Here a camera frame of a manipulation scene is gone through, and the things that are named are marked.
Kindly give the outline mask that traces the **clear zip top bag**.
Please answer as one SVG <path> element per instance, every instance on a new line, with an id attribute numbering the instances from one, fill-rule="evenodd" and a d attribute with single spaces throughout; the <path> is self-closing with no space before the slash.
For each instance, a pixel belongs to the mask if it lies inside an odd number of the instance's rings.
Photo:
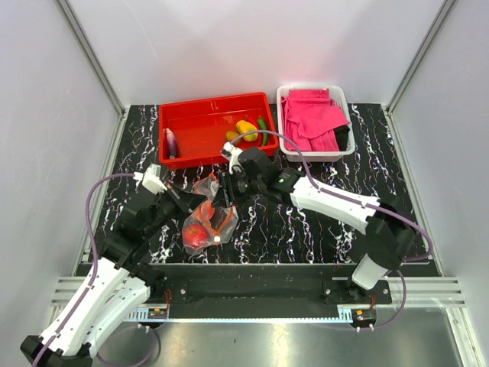
<path id="1" fill-rule="evenodd" d="M 193 185 L 192 193 L 204 195 L 207 200 L 183 224 L 183 246 L 191 256 L 203 253 L 208 247 L 228 243 L 238 224 L 238 212 L 234 206 L 212 206 L 218 190 L 219 182 L 214 174 L 196 181 Z"/>

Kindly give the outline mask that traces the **purple fake eggplant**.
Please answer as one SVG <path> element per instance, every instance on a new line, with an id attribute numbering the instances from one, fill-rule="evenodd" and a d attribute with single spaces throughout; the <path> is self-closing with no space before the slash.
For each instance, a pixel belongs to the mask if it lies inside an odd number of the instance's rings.
<path id="1" fill-rule="evenodd" d="M 179 157 L 179 147 L 176 136 L 170 128 L 165 128 L 165 138 L 167 146 L 167 159 L 175 159 Z"/>

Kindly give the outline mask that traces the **yellow green fake mango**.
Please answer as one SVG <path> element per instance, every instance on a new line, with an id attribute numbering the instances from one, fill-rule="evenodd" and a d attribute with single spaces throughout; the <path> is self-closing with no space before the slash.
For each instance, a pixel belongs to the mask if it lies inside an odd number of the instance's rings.
<path id="1" fill-rule="evenodd" d="M 238 133 L 243 135 L 243 140 L 254 142 L 258 139 L 257 128 L 252 123 L 242 119 L 236 123 L 235 127 L 238 130 Z"/>

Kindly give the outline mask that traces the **green fake chili pepper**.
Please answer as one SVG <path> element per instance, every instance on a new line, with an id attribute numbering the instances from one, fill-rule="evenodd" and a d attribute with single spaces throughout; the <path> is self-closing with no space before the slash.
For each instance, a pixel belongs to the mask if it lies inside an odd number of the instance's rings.
<path id="1" fill-rule="evenodd" d="M 267 123 L 261 116 L 258 118 L 257 123 L 260 127 L 260 130 L 263 130 L 261 146 L 266 146 L 268 143 Z"/>

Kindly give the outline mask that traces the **red fake chili pepper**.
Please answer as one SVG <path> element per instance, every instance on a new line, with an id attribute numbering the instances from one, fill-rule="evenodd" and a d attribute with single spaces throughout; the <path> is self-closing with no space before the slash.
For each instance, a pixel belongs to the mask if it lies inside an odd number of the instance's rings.
<path id="1" fill-rule="evenodd" d="M 257 120 L 252 115 L 246 115 L 245 120 L 247 122 L 251 123 L 256 129 L 259 129 L 259 125 L 257 123 Z"/>

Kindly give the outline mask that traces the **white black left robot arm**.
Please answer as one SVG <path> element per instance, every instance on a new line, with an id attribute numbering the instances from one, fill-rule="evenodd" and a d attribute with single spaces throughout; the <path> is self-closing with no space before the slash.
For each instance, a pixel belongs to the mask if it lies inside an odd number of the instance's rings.
<path id="1" fill-rule="evenodd" d="M 150 239 L 174 219 L 185 219 L 206 201 L 176 187 L 140 189 L 123 206 L 114 228 L 95 252 L 92 268 L 62 313 L 21 351 L 33 366 L 91 366 L 99 349 L 145 301 L 165 292 L 164 273 L 142 263 Z"/>

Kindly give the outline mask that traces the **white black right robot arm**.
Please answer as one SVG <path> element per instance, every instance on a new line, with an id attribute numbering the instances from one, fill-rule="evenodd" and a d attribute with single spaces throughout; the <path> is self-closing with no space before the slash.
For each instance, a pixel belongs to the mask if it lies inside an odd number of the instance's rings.
<path id="1" fill-rule="evenodd" d="M 367 301 L 378 280 L 400 268 L 416 238 L 413 223 L 394 203 L 331 187 L 302 171 L 280 169 L 258 148 L 241 150 L 227 143 L 221 154 L 229 168 L 219 174 L 214 207 L 229 208 L 252 196 L 263 196 L 273 203 L 336 219 L 365 236 L 366 252 L 346 286 L 356 303 Z"/>

